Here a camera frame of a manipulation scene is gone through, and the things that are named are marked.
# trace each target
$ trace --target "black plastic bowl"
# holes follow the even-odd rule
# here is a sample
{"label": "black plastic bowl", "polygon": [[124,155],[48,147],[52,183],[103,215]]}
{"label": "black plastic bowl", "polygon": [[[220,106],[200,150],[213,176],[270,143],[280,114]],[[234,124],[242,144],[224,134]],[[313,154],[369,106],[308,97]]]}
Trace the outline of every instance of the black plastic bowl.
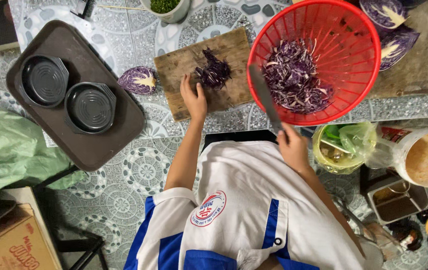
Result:
{"label": "black plastic bowl", "polygon": [[100,134],[114,122],[115,95],[104,83],[78,83],[67,91],[64,110],[74,133]]}
{"label": "black plastic bowl", "polygon": [[20,94],[30,105],[53,108],[64,100],[69,71],[60,58],[33,55],[22,64],[20,76]]}

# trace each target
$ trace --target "plastic bag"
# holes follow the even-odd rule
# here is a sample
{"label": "plastic bag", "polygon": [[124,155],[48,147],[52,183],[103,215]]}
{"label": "plastic bag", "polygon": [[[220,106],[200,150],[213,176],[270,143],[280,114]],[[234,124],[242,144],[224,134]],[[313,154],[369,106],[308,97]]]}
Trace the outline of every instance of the plastic bag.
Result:
{"label": "plastic bag", "polygon": [[[30,120],[0,109],[0,189],[34,186],[71,166],[58,147],[45,145],[42,129]],[[84,172],[68,175],[52,188],[66,188],[84,178]]]}
{"label": "plastic bag", "polygon": [[[390,142],[381,139],[376,128],[377,124],[370,122],[319,127],[313,135],[314,157],[321,167],[338,175],[349,175],[363,163],[373,169],[388,167],[392,164],[390,147],[386,146]],[[321,139],[328,140],[331,145],[342,145],[348,153],[336,150]]]}

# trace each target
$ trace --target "red basket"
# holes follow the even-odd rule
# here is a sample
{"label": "red basket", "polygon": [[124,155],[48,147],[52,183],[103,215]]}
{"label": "red basket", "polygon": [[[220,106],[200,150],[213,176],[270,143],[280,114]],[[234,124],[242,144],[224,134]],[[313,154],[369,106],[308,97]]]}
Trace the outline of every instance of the red basket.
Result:
{"label": "red basket", "polygon": [[[317,75],[334,89],[331,104],[324,110],[298,114],[276,105],[279,118],[292,125],[314,126],[347,114],[369,93],[381,63],[381,45],[373,23],[355,6],[341,0],[304,0],[278,13],[261,30],[249,55],[248,65],[266,63],[281,40],[303,38],[316,44]],[[262,108],[253,88],[251,94]]]}

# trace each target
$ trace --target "knife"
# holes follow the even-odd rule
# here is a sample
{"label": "knife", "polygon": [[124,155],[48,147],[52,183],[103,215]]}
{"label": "knife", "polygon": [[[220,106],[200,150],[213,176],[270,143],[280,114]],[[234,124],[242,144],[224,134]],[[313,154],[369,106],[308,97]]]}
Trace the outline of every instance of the knife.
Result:
{"label": "knife", "polygon": [[264,109],[266,110],[266,114],[271,121],[274,132],[277,133],[279,130],[284,130],[281,125],[281,120],[279,119],[279,115],[277,115],[277,111],[273,105],[273,99],[271,98],[271,92],[267,88],[266,81],[264,79],[263,74],[257,67],[257,65],[249,65],[249,74],[251,75],[251,80],[254,84],[254,90],[256,90],[257,96],[261,101]]}

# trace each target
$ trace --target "shirt logo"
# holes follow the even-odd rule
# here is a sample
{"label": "shirt logo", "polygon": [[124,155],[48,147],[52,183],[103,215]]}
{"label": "shirt logo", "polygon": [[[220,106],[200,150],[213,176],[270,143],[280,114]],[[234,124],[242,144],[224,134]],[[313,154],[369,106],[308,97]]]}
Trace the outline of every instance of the shirt logo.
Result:
{"label": "shirt logo", "polygon": [[226,206],[226,194],[224,191],[216,191],[209,195],[202,205],[197,208],[190,217],[190,223],[198,227],[205,227],[214,220]]}

